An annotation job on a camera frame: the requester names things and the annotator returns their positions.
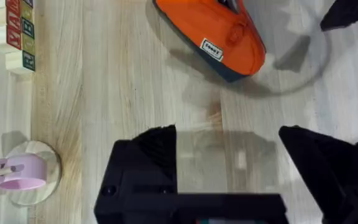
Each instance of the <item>round wooden coaster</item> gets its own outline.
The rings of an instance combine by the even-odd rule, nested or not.
[[[35,205],[48,198],[55,191],[62,176],[62,166],[56,152],[45,143],[39,141],[27,141],[16,146],[7,157],[23,153],[34,153],[47,162],[47,183],[43,187],[34,190],[7,191],[7,196],[16,205]]]

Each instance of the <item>light wood surface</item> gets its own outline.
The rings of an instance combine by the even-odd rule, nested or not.
[[[34,190],[8,191],[7,196],[14,205],[35,205],[43,202],[54,193],[62,176],[62,167],[56,152],[50,146],[39,141],[24,142],[16,146],[6,157],[8,158],[23,153],[33,153],[45,161],[47,166],[46,184]]]
[[[96,223],[113,143],[173,123],[181,192],[279,192],[291,223],[321,223],[278,129],[298,124],[358,141],[358,23],[322,33],[332,3],[246,0],[267,61],[255,76],[227,84],[150,0],[37,1],[31,139],[60,154],[63,175],[34,207],[11,208],[0,195],[0,223]],[[0,86],[6,75],[0,70]],[[29,96],[20,93],[16,101]],[[0,144],[1,134],[23,125],[12,125],[7,100],[0,87]]]

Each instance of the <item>shoe label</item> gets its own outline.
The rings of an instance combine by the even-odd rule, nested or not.
[[[205,52],[207,52],[212,58],[215,58],[217,61],[221,62],[223,59],[223,50],[214,45],[212,42],[204,38],[200,46]]]

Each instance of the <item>black plastic part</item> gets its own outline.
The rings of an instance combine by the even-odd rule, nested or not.
[[[358,21],[358,0],[336,0],[320,23],[327,31],[347,27]]]
[[[282,127],[279,135],[327,224],[358,224],[358,144]]]
[[[99,224],[288,223],[278,194],[178,194],[176,137],[169,126],[115,143],[94,208]]]
[[[180,32],[180,29],[178,29],[178,27],[175,26],[175,24],[168,18],[168,16],[163,11],[161,11],[161,9],[158,7],[156,0],[153,0],[153,4],[155,8],[158,10],[158,12],[160,13],[161,17],[164,18],[170,24],[171,28],[175,31],[175,33],[184,42],[186,42],[195,52],[197,52],[201,56],[201,58],[203,58],[209,64],[209,66],[211,66],[222,78],[225,79],[225,81],[235,82],[242,78],[248,77],[248,75],[242,75],[238,72],[235,72],[234,70],[225,66],[223,63],[212,58],[204,50],[200,49],[200,47],[194,44],[185,34]]]

